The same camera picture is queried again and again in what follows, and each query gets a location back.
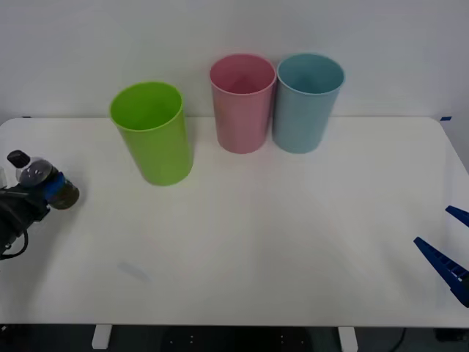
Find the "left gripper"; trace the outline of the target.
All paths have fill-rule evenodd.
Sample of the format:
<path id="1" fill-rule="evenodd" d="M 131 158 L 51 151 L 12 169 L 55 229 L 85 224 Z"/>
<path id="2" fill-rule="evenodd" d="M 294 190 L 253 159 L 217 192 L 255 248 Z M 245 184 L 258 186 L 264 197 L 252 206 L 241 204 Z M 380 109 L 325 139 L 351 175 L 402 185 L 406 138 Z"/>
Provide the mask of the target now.
<path id="1" fill-rule="evenodd" d="M 59 201 L 65 177 L 58 172 L 44 185 L 44 198 Z M 18 238 L 34 223 L 42 221 L 50 212 L 48 203 L 38 191 L 21 186 L 1 189 L 1 237 Z"/>

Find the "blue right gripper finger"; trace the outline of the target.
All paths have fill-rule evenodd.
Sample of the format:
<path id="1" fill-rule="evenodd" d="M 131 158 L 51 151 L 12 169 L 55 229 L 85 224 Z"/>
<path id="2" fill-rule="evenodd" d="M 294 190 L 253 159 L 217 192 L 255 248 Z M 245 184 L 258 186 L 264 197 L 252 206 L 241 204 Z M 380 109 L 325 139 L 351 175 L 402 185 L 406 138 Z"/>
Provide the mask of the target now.
<path id="1" fill-rule="evenodd" d="M 469 212 L 451 205 L 446 208 L 446 212 L 462 222 L 466 227 L 469 227 Z"/>
<path id="2" fill-rule="evenodd" d="M 422 238 L 417 237 L 413 242 L 449 286 L 457 300 L 463 306 L 468 307 L 468 270 L 439 252 Z"/>

